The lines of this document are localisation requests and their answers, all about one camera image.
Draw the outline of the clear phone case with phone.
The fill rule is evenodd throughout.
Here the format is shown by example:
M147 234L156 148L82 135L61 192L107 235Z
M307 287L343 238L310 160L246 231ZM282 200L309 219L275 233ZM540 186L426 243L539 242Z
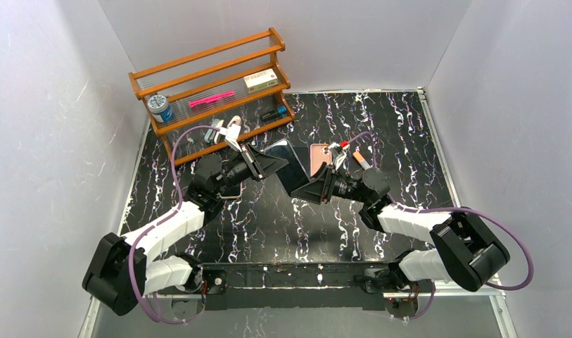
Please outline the clear phone case with phone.
M310 181L299 156L295 152L295 149L289 140L281 139L263 149L262 153L288 161L286 166L277 171L277 177L289 196L291 196L293 191Z

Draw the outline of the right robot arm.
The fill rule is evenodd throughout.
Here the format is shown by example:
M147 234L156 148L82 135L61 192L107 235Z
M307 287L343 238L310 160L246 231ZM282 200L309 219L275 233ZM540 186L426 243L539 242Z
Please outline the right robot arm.
M394 203L389 191L379 169L365 170L355 179L323 165L290 195L314 204L327 203L333 196L360 202L359 216L369 229L432 245L428 251L403 253L389 264L387 281L397 287L442 280L476 292L510 262L507 248L475 211L409 211Z

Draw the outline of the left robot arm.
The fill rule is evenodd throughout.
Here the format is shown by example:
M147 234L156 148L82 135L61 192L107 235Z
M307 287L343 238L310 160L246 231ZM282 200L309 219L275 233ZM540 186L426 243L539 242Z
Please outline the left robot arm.
M137 305L148 308L146 297L162 289L196 288L194 258L179 254L160 260L159 255L213 220L223 208L226 189L248 179L263 180L287 165L287 159L264 154L249 144L228 161L217 154L201 157L175 207L135 231L111 232L100 240L82 288L116 315L126 315Z

